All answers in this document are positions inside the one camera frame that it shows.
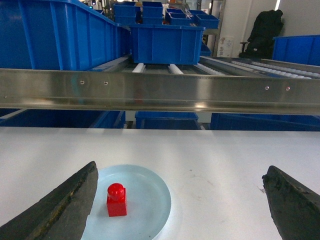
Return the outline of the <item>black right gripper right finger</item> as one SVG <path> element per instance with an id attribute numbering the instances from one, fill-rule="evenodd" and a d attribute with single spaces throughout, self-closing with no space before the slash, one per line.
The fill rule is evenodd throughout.
<path id="1" fill-rule="evenodd" d="M 283 240 L 320 238 L 320 196 L 271 165 L 262 176 L 271 218 Z"/>

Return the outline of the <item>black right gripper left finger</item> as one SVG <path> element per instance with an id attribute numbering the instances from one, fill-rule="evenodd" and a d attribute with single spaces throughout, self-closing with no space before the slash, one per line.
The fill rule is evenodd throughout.
<path id="1" fill-rule="evenodd" d="M 91 212 L 98 169 L 89 162 L 37 203 L 0 227 L 2 240 L 79 240 Z"/>

